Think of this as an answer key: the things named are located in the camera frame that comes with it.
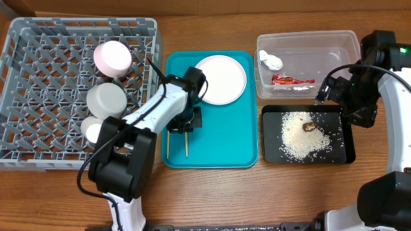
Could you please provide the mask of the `wooden chopstick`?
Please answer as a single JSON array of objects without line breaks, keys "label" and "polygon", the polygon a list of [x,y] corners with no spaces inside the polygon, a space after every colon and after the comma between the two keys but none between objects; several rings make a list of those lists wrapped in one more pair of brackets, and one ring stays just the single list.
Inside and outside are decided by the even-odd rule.
[{"label": "wooden chopstick", "polygon": [[167,130],[167,139],[166,139],[166,158],[169,159],[170,157],[170,131]]},{"label": "wooden chopstick", "polygon": [[186,151],[186,158],[189,156],[189,148],[188,148],[188,133],[184,132],[184,140],[185,140],[185,151]]}]

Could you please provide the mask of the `small white bowl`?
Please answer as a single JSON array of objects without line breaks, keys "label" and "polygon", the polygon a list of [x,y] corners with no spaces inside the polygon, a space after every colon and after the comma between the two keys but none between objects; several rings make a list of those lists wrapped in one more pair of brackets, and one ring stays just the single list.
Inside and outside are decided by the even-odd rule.
[{"label": "small white bowl", "polygon": [[97,69],[105,76],[120,78],[132,65],[132,55],[126,45],[111,40],[96,47],[93,54]]}]

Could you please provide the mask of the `grey bowl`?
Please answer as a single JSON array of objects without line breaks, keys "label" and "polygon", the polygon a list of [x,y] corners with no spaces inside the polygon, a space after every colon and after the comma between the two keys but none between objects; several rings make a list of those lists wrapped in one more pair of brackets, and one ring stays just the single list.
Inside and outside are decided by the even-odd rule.
[{"label": "grey bowl", "polygon": [[127,107],[127,97],[121,87],[102,83],[87,91],[86,104],[90,113],[98,119],[109,116],[120,118]]}]

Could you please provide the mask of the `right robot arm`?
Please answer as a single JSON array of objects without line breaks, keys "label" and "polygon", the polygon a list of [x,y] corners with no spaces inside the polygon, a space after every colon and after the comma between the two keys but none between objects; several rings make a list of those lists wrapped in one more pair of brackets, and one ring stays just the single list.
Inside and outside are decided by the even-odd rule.
[{"label": "right robot arm", "polygon": [[355,64],[333,69],[315,98],[342,107],[349,124],[374,125],[379,99],[386,113],[389,159],[384,176],[361,186],[356,203],[322,212],[312,230],[410,230],[410,45],[375,30]]}]

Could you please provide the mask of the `large white plate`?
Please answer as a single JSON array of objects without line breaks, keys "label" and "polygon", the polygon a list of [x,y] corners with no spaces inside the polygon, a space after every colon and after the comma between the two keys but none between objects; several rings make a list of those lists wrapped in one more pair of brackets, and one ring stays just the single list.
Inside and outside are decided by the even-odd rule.
[{"label": "large white plate", "polygon": [[242,65],[229,56],[212,55],[195,66],[205,75],[207,83],[198,93],[202,101],[212,105],[227,105],[236,101],[247,86]]}]

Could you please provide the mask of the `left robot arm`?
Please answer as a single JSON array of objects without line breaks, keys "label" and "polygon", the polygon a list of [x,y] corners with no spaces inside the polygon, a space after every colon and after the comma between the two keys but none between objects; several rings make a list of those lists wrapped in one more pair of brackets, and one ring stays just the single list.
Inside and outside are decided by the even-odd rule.
[{"label": "left robot arm", "polygon": [[198,103],[205,74],[188,67],[183,77],[161,76],[162,85],[141,108],[122,119],[106,118],[94,153],[85,163],[88,178],[99,191],[95,196],[108,201],[111,230],[143,230],[146,225],[141,195],[150,178],[157,136],[188,133],[202,127]]}]

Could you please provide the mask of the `white rice pile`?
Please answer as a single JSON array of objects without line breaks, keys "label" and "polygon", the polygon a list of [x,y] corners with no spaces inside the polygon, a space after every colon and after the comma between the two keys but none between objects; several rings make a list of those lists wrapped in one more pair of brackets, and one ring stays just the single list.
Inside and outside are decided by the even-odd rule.
[{"label": "white rice pile", "polygon": [[[312,132],[302,129],[304,123],[316,124]],[[281,142],[285,156],[297,162],[329,160],[336,162],[344,156],[342,120],[337,112],[281,113]]]}]

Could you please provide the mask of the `white tissue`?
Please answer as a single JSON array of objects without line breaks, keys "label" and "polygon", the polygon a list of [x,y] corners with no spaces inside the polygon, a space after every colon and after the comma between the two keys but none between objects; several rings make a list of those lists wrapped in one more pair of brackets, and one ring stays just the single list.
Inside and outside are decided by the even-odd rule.
[{"label": "white tissue", "polygon": [[279,71],[283,68],[282,60],[275,55],[268,54],[265,50],[259,51],[259,57],[271,71]]}]

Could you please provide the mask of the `red snack wrapper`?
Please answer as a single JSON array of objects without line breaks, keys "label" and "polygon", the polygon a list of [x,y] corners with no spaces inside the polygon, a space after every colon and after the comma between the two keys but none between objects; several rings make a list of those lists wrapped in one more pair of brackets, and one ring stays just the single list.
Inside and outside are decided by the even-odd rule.
[{"label": "red snack wrapper", "polygon": [[315,80],[298,80],[285,74],[274,74],[272,76],[272,85],[294,85],[303,83],[315,83]]}]

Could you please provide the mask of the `white paper cup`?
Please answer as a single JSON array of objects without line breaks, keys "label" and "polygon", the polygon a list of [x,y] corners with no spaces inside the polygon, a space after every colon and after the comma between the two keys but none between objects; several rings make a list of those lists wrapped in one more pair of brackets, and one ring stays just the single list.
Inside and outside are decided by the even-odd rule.
[{"label": "white paper cup", "polygon": [[91,143],[96,143],[103,121],[94,116],[85,118],[80,126],[82,135]]}]

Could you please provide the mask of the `brown food scrap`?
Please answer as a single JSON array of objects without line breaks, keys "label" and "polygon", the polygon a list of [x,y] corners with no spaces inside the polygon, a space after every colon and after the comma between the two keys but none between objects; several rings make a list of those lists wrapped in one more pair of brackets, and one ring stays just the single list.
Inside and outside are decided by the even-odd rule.
[{"label": "brown food scrap", "polygon": [[316,124],[313,121],[310,121],[308,123],[304,123],[302,125],[302,129],[305,132],[312,132],[315,129],[315,127],[316,127]]}]

